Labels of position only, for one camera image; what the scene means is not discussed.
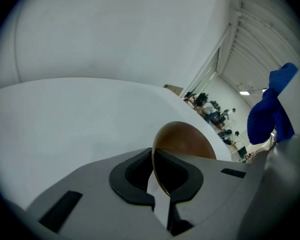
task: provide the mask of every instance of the white wall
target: white wall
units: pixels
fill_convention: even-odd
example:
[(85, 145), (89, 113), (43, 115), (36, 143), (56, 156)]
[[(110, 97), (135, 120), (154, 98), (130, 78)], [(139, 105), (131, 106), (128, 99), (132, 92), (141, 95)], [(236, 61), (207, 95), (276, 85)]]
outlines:
[(0, 88), (59, 77), (185, 88), (228, 14), (229, 0), (24, 0), (1, 31)]
[(251, 107), (226, 81), (218, 76), (204, 92), (209, 94), (209, 101), (216, 101), (220, 105), (222, 111), (235, 108), (235, 113), (229, 116), (230, 120), (225, 120), (226, 128), (230, 128), (232, 132), (239, 131), (240, 134), (247, 129)]

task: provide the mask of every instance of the ceiling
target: ceiling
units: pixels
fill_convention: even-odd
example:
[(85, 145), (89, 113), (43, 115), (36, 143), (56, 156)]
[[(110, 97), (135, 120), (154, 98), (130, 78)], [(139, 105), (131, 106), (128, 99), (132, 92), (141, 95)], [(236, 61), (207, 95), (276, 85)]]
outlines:
[(232, 1), (230, 37), (226, 63), (220, 76), (254, 106), (268, 87), (271, 71), (287, 62), (300, 67), (300, 20), (285, 0)]

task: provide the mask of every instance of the brown bowl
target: brown bowl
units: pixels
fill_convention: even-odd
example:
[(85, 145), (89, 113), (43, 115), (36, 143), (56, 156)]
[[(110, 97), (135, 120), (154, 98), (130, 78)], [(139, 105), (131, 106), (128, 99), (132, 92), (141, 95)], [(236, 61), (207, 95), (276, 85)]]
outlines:
[(216, 159), (215, 152), (207, 138), (194, 126), (180, 121), (169, 122), (156, 134), (152, 146), (152, 166), (160, 187), (170, 196), (160, 181), (156, 170), (156, 149), (177, 154)]

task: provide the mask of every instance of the ceiling light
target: ceiling light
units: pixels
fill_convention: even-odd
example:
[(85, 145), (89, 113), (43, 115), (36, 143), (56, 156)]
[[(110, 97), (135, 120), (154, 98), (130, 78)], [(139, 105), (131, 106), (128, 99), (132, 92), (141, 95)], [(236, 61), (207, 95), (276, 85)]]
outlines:
[(248, 91), (239, 91), (239, 93), (241, 95), (250, 95), (250, 93)]

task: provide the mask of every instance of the white table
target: white table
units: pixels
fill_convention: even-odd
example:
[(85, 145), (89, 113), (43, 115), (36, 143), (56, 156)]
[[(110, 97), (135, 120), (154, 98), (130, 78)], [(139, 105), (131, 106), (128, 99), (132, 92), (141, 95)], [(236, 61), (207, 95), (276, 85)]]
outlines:
[(215, 131), (170, 90), (120, 80), (56, 78), (0, 89), (0, 190), (23, 209), (87, 163), (152, 146), (183, 121), (231, 161)]

